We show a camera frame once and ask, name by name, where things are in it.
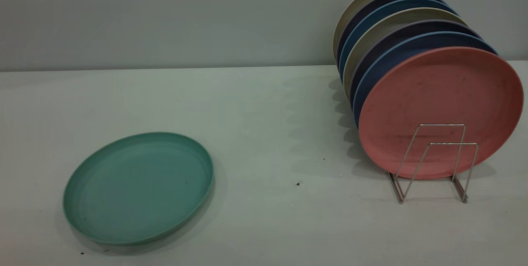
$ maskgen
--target pink plate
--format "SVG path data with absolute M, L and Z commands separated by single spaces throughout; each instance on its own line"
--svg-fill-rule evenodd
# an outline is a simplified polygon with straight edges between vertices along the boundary
M 373 87 L 361 111 L 360 139 L 368 156 L 395 174 L 418 125 L 464 123 L 464 142 L 479 144 L 479 164 L 506 142 L 522 107 L 521 81 L 506 61 L 476 48 L 438 48 L 400 63 Z M 461 137 L 461 127 L 422 127 L 400 176 L 413 176 L 430 142 Z M 474 152 L 462 147 L 457 173 L 471 167 Z M 451 176 L 457 153 L 458 146 L 431 146 L 416 178 Z

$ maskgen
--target navy blue plate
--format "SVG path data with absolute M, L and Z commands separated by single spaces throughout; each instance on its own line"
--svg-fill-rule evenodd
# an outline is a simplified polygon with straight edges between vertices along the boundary
M 438 8 L 443 9 L 445 11 L 449 11 L 453 14 L 457 14 L 449 6 L 436 0 L 397 0 L 379 7 L 375 11 L 371 12 L 371 14 L 366 16 L 363 20 L 361 20 L 361 22 L 358 23 L 358 25 L 354 28 L 354 30 L 352 30 L 352 32 L 346 39 L 343 49 L 341 50 L 341 57 L 339 58 L 339 75 L 341 77 L 341 81 L 343 81 L 343 71 L 345 69 L 345 62 L 349 57 L 350 51 L 352 50 L 354 44 L 356 44 L 358 39 L 360 39 L 360 37 L 365 33 L 365 31 L 368 30 L 368 28 L 372 27 L 383 18 L 386 18 L 391 14 L 395 14 L 398 11 L 418 7 Z
M 345 44 L 345 41 L 349 37 L 350 33 L 354 28 L 358 25 L 358 23 L 363 20 L 366 16 L 371 14 L 371 12 L 375 11 L 379 7 L 386 5 L 387 3 L 391 3 L 396 0 L 372 0 L 370 3 L 365 5 L 363 8 L 361 8 L 349 21 L 348 24 L 346 24 L 345 28 L 343 29 L 343 33 L 341 33 L 341 37 L 339 38 L 339 42 L 337 43 L 337 50 L 335 58 L 339 59 L 341 57 L 341 50 L 343 49 L 343 45 Z
M 388 71 L 399 63 L 412 56 L 420 54 L 421 52 L 449 46 L 473 47 L 497 54 L 496 51 L 482 39 L 452 31 L 425 33 L 400 42 L 384 52 L 383 55 L 374 61 L 361 78 L 354 99 L 351 100 L 356 126 L 359 127 L 361 109 L 368 93 L 370 93 L 372 88 Z
M 372 63 L 374 63 L 374 61 L 376 61 L 376 59 L 383 55 L 384 52 L 411 37 L 438 31 L 460 32 L 481 38 L 475 31 L 468 28 L 466 25 L 447 20 L 417 21 L 396 29 L 373 45 L 360 60 L 358 66 L 354 70 L 354 74 L 352 74 L 352 81 L 350 82 L 349 87 L 349 100 L 354 99 L 358 84 L 366 70 L 372 65 Z

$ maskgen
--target white table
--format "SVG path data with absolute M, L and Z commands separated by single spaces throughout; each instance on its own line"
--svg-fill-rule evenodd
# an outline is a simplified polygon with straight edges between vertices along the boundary
M 528 61 L 511 64 L 528 99 Z M 527 263 L 526 114 L 475 168 L 468 204 L 439 180 L 400 205 L 362 151 L 335 66 L 0 73 L 0 106 L 2 266 Z M 149 131 L 209 150 L 206 205 L 142 247 L 74 234 L 61 207 L 70 174 Z

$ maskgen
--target wire plate holder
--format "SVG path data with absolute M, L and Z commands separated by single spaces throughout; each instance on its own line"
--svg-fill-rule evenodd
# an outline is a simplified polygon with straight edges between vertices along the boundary
M 418 131 L 422 127 L 462 127 L 462 137 L 460 138 L 460 142 L 431 142 L 430 144 L 428 144 L 426 146 L 426 149 L 424 150 L 424 154 L 422 155 L 420 162 L 418 163 L 418 166 L 416 167 L 415 173 L 413 174 L 411 181 L 409 182 L 409 185 L 407 185 L 407 189 L 405 190 L 405 193 L 404 193 L 402 187 L 400 186 L 400 182 L 398 181 L 398 175 L 400 174 L 401 168 L 403 167 L 403 163 L 405 163 L 405 159 L 407 159 L 407 155 L 409 154 L 409 150 L 411 149 L 411 146 L 413 145 L 413 142 L 415 141 L 415 137 Z M 451 182 L 453 182 L 456 190 L 458 191 L 458 195 L 460 195 L 460 200 L 463 203 L 467 203 L 467 187 L 469 185 L 469 179 L 471 178 L 471 173 L 473 172 L 473 167 L 475 166 L 475 160 L 477 159 L 477 153 L 479 152 L 479 144 L 477 144 L 476 142 L 464 142 L 465 135 L 466 135 L 466 125 L 464 124 L 420 124 L 418 125 L 418 127 L 416 127 L 415 134 L 412 136 L 411 142 L 409 143 L 409 147 L 407 148 L 407 151 L 405 152 L 405 155 L 403 156 L 403 159 L 400 163 L 400 167 L 398 167 L 398 172 L 396 172 L 396 174 L 392 174 L 388 172 L 389 179 L 391 180 L 392 187 L 394 188 L 394 191 L 396 192 L 396 197 L 398 198 L 398 202 L 400 204 L 403 204 L 403 201 L 407 197 L 407 193 L 409 192 L 409 189 L 411 188 L 411 184 L 415 180 L 416 174 L 418 173 L 418 170 L 420 170 L 420 166 L 424 162 L 424 159 L 427 155 L 427 151 L 429 150 L 431 146 L 458 146 L 458 155 L 455 161 L 455 168 L 453 169 L 453 175 L 450 178 L 451 178 Z M 460 181 L 458 180 L 458 177 L 457 177 L 458 161 L 460 160 L 460 152 L 462 151 L 462 146 L 474 146 L 475 147 L 475 154 L 473 155 L 473 161 L 471 162 L 471 167 L 469 169 L 469 174 L 467 176 L 465 188 L 462 187 L 462 184 L 460 184 Z

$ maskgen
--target green plate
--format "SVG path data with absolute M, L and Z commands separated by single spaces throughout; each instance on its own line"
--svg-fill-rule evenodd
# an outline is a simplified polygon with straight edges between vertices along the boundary
M 134 135 L 81 163 L 66 185 L 64 214 L 93 241 L 142 244 L 188 221 L 212 180 L 211 157 L 195 140 L 164 132 Z

